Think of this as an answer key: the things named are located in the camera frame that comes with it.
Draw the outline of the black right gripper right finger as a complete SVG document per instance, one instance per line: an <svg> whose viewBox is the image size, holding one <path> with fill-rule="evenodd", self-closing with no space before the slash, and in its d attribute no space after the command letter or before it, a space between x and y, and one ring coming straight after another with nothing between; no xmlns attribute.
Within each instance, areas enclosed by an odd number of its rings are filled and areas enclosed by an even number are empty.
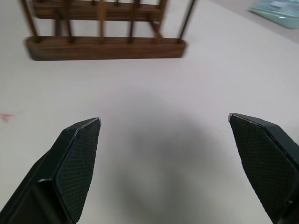
<svg viewBox="0 0 299 224"><path fill-rule="evenodd" d="M278 125L231 113L243 170L274 224L299 222L299 146Z"/></svg>

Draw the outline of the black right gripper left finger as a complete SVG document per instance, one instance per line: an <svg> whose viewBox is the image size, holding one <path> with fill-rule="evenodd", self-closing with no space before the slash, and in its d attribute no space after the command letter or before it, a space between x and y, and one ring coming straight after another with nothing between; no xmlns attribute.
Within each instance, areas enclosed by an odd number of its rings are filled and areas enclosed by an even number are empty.
<svg viewBox="0 0 299 224"><path fill-rule="evenodd" d="M76 224L92 182L101 128L92 118L64 129L0 212L2 224Z"/></svg>

